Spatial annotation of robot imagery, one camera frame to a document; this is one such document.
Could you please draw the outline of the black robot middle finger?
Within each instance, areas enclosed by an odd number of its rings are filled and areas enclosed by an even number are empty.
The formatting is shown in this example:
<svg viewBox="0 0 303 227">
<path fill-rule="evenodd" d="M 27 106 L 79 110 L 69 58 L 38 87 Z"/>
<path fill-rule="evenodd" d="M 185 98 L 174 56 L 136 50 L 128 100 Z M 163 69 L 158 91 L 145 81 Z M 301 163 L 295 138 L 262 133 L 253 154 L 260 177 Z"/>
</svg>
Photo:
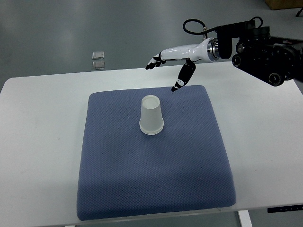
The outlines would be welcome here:
<svg viewBox="0 0 303 227">
<path fill-rule="evenodd" d="M 146 69 L 146 70 L 152 70 L 152 69 L 154 69 L 154 68 L 156 68 L 156 67 L 159 67 L 160 65 L 165 64 L 165 63 L 166 63 L 165 60 L 157 61 L 157 60 L 155 60 L 155 59 L 151 59 L 151 60 L 149 61 L 149 63 L 147 64 L 147 66 L 145 67 L 145 69 Z"/>
</svg>

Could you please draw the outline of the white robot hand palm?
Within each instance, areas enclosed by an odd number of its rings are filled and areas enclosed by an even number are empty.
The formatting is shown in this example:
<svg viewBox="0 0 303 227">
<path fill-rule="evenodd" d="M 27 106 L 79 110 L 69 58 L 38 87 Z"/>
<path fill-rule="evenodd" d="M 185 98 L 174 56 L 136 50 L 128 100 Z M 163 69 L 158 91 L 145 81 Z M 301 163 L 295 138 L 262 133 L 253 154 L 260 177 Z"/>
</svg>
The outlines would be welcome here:
<svg viewBox="0 0 303 227">
<path fill-rule="evenodd" d="M 190 59 L 210 63 L 219 59 L 217 38 L 207 38 L 200 44 L 168 48 L 160 53 L 161 60 Z"/>
</svg>

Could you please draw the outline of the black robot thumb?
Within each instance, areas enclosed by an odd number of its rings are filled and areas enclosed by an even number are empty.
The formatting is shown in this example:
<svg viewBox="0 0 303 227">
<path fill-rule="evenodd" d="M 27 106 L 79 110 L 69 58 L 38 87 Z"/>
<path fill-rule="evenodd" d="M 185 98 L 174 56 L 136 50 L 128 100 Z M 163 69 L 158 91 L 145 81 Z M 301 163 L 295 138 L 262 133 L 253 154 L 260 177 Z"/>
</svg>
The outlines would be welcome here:
<svg viewBox="0 0 303 227">
<path fill-rule="evenodd" d="M 171 88 L 171 91 L 174 92 L 184 87 L 190 81 L 195 70 L 196 70 L 195 63 L 191 61 L 189 58 L 187 58 L 185 64 L 182 66 L 178 74 L 178 78 L 175 85 Z"/>
</svg>

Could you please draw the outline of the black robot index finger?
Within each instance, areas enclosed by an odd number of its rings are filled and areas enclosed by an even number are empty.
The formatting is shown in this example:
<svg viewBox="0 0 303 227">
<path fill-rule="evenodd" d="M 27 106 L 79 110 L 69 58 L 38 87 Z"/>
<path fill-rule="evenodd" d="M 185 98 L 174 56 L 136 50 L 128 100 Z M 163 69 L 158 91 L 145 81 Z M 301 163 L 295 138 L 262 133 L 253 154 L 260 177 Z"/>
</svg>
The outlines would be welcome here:
<svg viewBox="0 0 303 227">
<path fill-rule="evenodd" d="M 159 67 L 162 64 L 162 59 L 159 55 L 154 56 L 148 63 L 149 67 Z"/>
</svg>

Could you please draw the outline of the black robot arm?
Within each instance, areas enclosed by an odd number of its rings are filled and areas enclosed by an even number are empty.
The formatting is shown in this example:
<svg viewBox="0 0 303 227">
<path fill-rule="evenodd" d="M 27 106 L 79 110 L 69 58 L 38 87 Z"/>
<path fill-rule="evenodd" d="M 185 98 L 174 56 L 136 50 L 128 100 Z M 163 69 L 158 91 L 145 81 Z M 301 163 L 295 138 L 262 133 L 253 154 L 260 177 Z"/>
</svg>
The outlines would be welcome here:
<svg viewBox="0 0 303 227">
<path fill-rule="evenodd" d="M 188 19 L 183 23 L 183 30 L 203 36 L 202 43 L 163 50 L 149 61 L 146 70 L 167 61 L 185 60 L 172 91 L 190 81 L 196 70 L 195 62 L 211 63 L 219 59 L 231 59 L 234 67 L 273 87 L 293 79 L 302 81 L 303 42 L 273 37 L 268 26 L 256 25 L 256 19 L 211 29 L 198 19 Z"/>
</svg>

